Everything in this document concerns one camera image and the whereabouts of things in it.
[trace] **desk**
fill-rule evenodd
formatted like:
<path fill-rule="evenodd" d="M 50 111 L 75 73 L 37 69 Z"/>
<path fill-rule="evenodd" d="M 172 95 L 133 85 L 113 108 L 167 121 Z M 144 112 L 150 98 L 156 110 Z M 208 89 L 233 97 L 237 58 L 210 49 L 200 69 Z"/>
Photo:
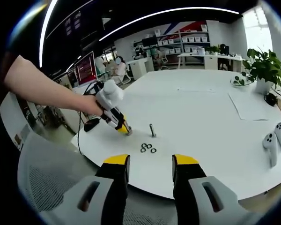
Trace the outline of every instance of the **desk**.
<path fill-rule="evenodd" d="M 154 71 L 152 57 L 129 61 L 127 65 L 130 65 L 135 80 L 144 76 L 147 72 Z"/>
<path fill-rule="evenodd" d="M 270 120 L 240 120 L 230 91 L 237 73 L 220 70 L 164 70 L 150 72 L 125 89 L 121 111 L 133 129 L 124 136 L 101 121 L 90 132 L 80 131 L 82 153 L 98 166 L 113 155 L 130 154 L 129 184 L 173 199 L 171 156 L 194 157 L 207 176 L 215 176 L 238 199 L 263 193 L 281 183 L 281 152 L 270 168 L 262 147 L 264 136 L 281 122 L 277 107 L 268 106 Z M 150 137 L 149 124 L 157 138 Z M 77 146 L 77 136 L 72 139 Z M 140 153 L 150 143 L 157 153 Z"/>
<path fill-rule="evenodd" d="M 182 54 L 178 55 L 178 57 L 179 57 L 178 69 L 180 69 L 182 57 L 204 57 L 205 69 L 213 69 L 213 70 L 217 70 L 217 59 L 218 58 L 232 60 L 232 61 L 234 61 L 233 71 L 235 71 L 235 72 L 241 72 L 241 66 L 242 66 L 242 61 L 243 61 L 243 59 L 241 57 L 233 57 L 233 56 L 227 56 L 227 55 L 198 55 L 198 54 L 192 54 L 192 53 L 182 53 Z"/>

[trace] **led strip light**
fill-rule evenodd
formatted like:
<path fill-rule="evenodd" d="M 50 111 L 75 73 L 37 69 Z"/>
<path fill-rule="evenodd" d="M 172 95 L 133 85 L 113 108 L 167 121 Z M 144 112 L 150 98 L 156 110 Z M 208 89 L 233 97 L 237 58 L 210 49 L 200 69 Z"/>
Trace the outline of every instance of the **led strip light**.
<path fill-rule="evenodd" d="M 152 13 L 150 15 L 146 15 L 146 16 L 143 16 L 141 18 L 138 18 L 136 20 L 133 20 L 129 23 L 126 23 L 125 25 L 115 29 L 114 31 L 110 32 L 109 34 L 105 35 L 103 38 L 99 39 L 99 41 L 102 41 L 104 40 L 105 38 L 107 38 L 109 35 L 117 32 L 118 30 L 132 24 L 132 23 L 135 23 L 137 21 L 140 21 L 140 20 L 143 20 L 143 19 L 146 19 L 148 17 L 151 17 L 151 16 L 155 16 L 155 15 L 159 15 L 159 14 L 162 14 L 162 13 L 168 13 L 168 12 L 174 12 L 174 11 L 179 11 L 179 10 L 186 10 L 186 9 L 211 9 L 211 10 L 218 10 L 218 11 L 224 11 L 224 12 L 228 12 L 228 13 L 234 13 L 234 14 L 239 14 L 239 12 L 235 12 L 235 11 L 232 11 L 232 10 L 228 10 L 228 9 L 223 9 L 223 8 L 214 8 L 214 7 L 184 7 L 184 8 L 173 8 L 173 9 L 168 9 L 168 10 L 164 10 L 164 11 L 161 11 L 161 12 L 157 12 L 157 13 Z"/>

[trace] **floor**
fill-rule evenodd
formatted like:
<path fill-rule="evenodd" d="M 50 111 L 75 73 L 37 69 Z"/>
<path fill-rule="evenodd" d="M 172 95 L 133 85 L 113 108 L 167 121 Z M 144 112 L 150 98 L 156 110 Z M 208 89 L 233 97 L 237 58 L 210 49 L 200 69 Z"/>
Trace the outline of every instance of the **floor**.
<path fill-rule="evenodd" d="M 186 66 L 186 68 L 201 68 L 201 66 L 197 66 L 197 67 Z M 121 86 L 121 88 L 125 89 L 129 87 L 133 82 L 134 81 L 131 81 L 128 84 L 124 84 Z M 35 132 L 43 136 L 45 139 L 49 141 L 52 141 L 58 145 L 62 145 L 78 153 L 77 148 L 70 143 L 73 135 L 62 125 L 57 129 L 52 129 L 52 128 L 41 129 L 40 127 L 36 127 Z M 135 188 L 132 188 L 130 192 L 131 195 L 141 196 L 139 197 L 140 199 L 145 197 L 144 193 L 139 194 L 138 193 L 139 191 Z M 267 193 L 254 196 L 252 198 L 240 200 L 239 203 L 247 210 L 265 213 L 279 200 L 280 197 L 281 197 L 281 184 L 269 190 Z"/>

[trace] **storage box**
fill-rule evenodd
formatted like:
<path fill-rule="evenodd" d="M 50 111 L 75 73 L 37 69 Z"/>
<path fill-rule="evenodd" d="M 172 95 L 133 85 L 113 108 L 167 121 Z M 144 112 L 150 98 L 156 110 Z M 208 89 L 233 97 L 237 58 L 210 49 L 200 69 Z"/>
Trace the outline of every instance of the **storage box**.
<path fill-rule="evenodd" d="M 202 24 L 202 25 L 201 25 L 201 28 L 202 28 L 202 31 L 203 31 L 203 32 L 207 32 L 207 25 Z"/>
<path fill-rule="evenodd" d="M 159 37 L 161 35 L 160 29 L 156 29 L 154 32 L 156 37 Z"/>
<path fill-rule="evenodd" d="M 193 53 L 193 54 L 197 54 L 197 53 L 198 53 L 198 49 L 195 48 L 195 47 L 193 47 L 193 48 L 192 48 L 192 53 Z"/>
<path fill-rule="evenodd" d="M 189 38 L 188 38 L 188 41 L 189 41 L 189 42 L 195 42 L 195 38 L 194 38 L 194 37 L 189 37 Z"/>

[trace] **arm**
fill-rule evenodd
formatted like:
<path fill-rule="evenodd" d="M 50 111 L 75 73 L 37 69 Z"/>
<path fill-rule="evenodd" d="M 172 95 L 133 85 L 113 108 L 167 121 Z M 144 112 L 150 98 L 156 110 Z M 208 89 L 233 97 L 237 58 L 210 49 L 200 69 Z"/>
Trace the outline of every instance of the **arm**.
<path fill-rule="evenodd" d="M 94 96 L 79 95 L 55 83 L 22 56 L 18 56 L 14 61 L 3 82 L 11 92 L 39 105 L 72 109 L 98 116 L 103 113 Z"/>

